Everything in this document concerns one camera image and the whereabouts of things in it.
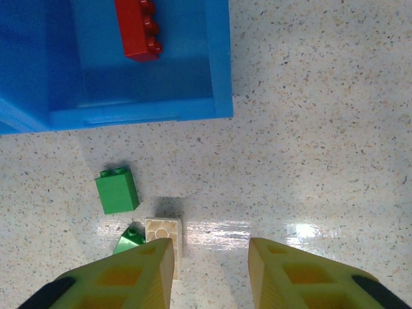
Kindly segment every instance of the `speckled floor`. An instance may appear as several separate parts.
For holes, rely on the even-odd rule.
[[[0,137],[1,308],[180,216],[172,308],[252,308],[251,236],[375,274],[412,304],[412,2],[231,5],[235,117]],[[103,215],[128,164],[145,201]]]

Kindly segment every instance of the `white lego brick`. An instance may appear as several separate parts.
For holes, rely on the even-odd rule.
[[[171,218],[145,218],[144,225],[146,242],[156,240],[158,238],[171,238],[173,240],[173,279],[179,280],[183,255],[182,222],[180,219]]]

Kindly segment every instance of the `blue plastic bin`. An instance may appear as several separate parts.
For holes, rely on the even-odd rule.
[[[124,57],[113,0],[2,0],[0,134],[233,115],[228,0],[154,0],[157,61]]]

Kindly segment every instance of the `red duplo block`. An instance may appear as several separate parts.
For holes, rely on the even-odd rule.
[[[156,60],[162,45],[156,41],[159,26],[152,20],[156,12],[150,0],[115,0],[124,55],[134,61]]]

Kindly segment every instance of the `blue bin wall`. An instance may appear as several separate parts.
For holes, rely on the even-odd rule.
[[[232,116],[227,0],[154,1],[164,52],[145,63],[113,0],[2,2],[0,134]]]

